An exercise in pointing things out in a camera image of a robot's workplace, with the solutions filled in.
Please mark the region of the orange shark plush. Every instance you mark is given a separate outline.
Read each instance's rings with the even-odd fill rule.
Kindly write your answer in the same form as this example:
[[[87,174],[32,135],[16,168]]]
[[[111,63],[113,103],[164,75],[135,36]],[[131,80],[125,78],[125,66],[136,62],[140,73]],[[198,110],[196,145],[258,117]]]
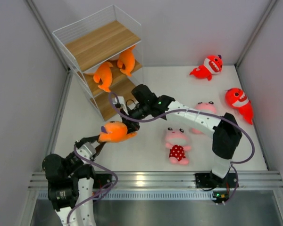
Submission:
[[[133,54],[135,47],[134,45],[121,52],[117,60],[117,67],[120,69],[120,72],[128,77],[132,76],[131,72],[135,67],[135,56]]]
[[[110,121],[101,126],[98,141],[108,143],[119,143],[133,138],[137,132],[128,133],[127,126],[120,121]]]
[[[86,73],[86,75],[93,76],[95,83],[99,83],[101,81],[102,84],[98,85],[98,88],[107,93],[111,92],[109,87],[113,81],[111,67],[113,67],[112,63],[106,61],[98,67],[95,73]]]

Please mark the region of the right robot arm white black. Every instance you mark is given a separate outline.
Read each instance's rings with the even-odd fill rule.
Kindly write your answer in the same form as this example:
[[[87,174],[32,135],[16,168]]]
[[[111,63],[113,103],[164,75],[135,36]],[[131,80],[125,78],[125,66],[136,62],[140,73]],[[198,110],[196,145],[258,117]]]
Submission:
[[[232,114],[218,116],[189,108],[172,97],[156,96],[144,84],[136,86],[131,94],[137,100],[137,105],[133,109],[124,105],[120,111],[133,119],[133,122],[123,119],[123,122],[129,126],[130,132],[137,131],[140,122],[149,115],[185,124],[201,131],[212,138],[212,151],[215,154],[207,182],[215,187],[221,187],[227,183],[231,160],[242,137],[242,132]]]

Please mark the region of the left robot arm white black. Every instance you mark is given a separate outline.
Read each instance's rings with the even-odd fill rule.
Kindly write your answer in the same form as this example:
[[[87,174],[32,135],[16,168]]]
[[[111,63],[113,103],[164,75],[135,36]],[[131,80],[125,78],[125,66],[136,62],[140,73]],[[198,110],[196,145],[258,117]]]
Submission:
[[[97,183],[93,166],[80,157],[90,161],[100,153],[104,143],[96,148],[92,143],[99,140],[99,135],[84,137],[75,142],[74,150],[63,158],[56,153],[47,155],[42,162],[42,169],[48,181],[48,199],[64,226],[95,226],[93,203],[91,200],[79,203],[92,196],[92,188]]]

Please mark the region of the pink frog plush front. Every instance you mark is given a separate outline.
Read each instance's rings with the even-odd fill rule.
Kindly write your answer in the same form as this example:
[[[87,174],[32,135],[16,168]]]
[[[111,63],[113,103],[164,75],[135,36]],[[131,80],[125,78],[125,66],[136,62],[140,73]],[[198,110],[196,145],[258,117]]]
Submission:
[[[191,150],[191,145],[189,143],[189,138],[186,136],[182,128],[167,128],[165,135],[165,147],[169,150],[168,159],[171,164],[189,164],[186,152]]]

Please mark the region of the pink frog plush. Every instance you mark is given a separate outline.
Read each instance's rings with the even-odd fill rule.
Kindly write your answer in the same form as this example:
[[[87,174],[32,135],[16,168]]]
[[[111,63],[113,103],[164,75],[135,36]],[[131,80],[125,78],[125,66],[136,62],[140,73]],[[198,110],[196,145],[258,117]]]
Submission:
[[[194,107],[196,110],[200,110],[206,113],[216,114],[216,107],[213,101],[209,102],[198,102]]]
[[[189,164],[186,152],[191,150],[191,145],[189,143],[189,138],[186,136],[182,128],[167,128],[165,135],[165,147],[169,150],[168,159],[171,164]]]

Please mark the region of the pink frog plush rear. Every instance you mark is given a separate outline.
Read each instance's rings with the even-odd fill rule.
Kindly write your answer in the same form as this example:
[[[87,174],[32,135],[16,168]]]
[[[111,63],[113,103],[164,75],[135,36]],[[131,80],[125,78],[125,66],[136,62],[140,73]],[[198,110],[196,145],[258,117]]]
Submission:
[[[216,114],[216,107],[213,101],[209,102],[198,102],[194,107],[196,110],[200,110],[206,113]]]

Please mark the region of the red shark plush far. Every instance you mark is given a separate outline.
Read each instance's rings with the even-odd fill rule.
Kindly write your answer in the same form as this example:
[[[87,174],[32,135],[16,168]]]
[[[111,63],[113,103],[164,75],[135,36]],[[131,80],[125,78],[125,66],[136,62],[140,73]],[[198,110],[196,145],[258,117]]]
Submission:
[[[221,73],[223,69],[223,61],[221,55],[209,55],[205,58],[202,65],[194,68],[190,72],[190,76],[197,79],[207,79],[211,81],[214,75]]]

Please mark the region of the red shark plush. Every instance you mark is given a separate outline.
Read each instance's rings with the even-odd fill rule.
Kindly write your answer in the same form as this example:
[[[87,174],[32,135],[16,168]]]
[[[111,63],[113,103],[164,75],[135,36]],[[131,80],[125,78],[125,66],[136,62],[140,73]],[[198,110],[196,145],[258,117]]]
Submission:
[[[209,55],[205,58],[202,65],[194,68],[190,72],[190,76],[197,79],[207,79],[211,81],[214,75],[221,73],[223,69],[223,61],[221,55]]]
[[[225,94],[225,102],[227,105],[239,112],[244,120],[252,125],[253,124],[253,109],[251,101],[248,99],[245,92],[240,88],[231,88]]]

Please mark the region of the red shark plush near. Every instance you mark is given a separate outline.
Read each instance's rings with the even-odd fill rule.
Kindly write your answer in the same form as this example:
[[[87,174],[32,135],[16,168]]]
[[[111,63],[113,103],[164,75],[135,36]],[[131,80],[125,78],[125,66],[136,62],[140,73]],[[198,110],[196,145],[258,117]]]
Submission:
[[[225,94],[225,102],[227,105],[239,112],[244,120],[252,125],[253,124],[253,109],[251,101],[248,99],[245,92],[240,88],[231,88]]]

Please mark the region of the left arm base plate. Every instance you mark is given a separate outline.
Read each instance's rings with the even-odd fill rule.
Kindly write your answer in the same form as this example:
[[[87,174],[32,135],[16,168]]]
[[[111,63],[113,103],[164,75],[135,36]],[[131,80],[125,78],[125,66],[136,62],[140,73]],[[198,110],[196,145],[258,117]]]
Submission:
[[[112,175],[108,173],[97,174],[94,179],[92,195],[98,191],[105,191],[112,185]]]

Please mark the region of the aluminium rail frame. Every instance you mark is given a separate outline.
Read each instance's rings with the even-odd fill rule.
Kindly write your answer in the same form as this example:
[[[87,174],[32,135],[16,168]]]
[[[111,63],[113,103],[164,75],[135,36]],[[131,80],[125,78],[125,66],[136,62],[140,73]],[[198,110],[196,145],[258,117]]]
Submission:
[[[117,172],[116,186],[105,200],[213,200],[213,192],[196,187],[198,172]],[[282,190],[277,171],[239,171],[236,191]]]

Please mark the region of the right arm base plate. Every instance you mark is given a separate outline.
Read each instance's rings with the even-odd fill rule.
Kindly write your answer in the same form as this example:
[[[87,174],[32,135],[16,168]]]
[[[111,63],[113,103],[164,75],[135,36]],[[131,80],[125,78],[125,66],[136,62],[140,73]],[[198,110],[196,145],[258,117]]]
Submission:
[[[196,173],[196,187],[205,192],[213,192],[213,202],[216,205],[225,205],[230,201],[239,187],[237,173],[228,172],[224,178],[210,173]]]

